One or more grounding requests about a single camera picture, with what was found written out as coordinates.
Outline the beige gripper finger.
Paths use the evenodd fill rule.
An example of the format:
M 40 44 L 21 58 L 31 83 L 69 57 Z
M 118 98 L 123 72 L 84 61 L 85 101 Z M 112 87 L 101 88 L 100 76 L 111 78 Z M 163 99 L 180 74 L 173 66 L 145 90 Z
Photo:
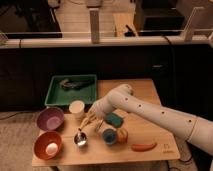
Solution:
M 95 121 L 97 121 L 96 117 L 92 117 L 92 118 L 85 118 L 87 120 L 85 127 L 88 126 L 89 124 L 94 123 Z
M 86 117 L 82 120 L 78 130 L 82 131 L 83 128 L 90 123 L 91 115 L 86 115 Z

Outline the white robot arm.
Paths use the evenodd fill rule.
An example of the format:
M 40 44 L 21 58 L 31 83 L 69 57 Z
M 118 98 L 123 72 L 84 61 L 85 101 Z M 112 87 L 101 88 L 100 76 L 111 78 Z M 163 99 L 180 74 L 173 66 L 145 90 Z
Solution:
M 213 156 L 213 121 L 137 99 L 128 84 L 121 84 L 96 100 L 79 129 L 116 109 L 134 113 Z

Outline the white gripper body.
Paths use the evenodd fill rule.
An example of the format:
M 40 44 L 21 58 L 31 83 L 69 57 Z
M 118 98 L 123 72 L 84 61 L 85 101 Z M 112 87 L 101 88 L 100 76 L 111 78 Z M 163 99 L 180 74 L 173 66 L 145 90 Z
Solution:
M 92 104 L 90 111 L 97 119 L 103 119 L 110 113 L 110 105 L 105 101 L 97 100 Z

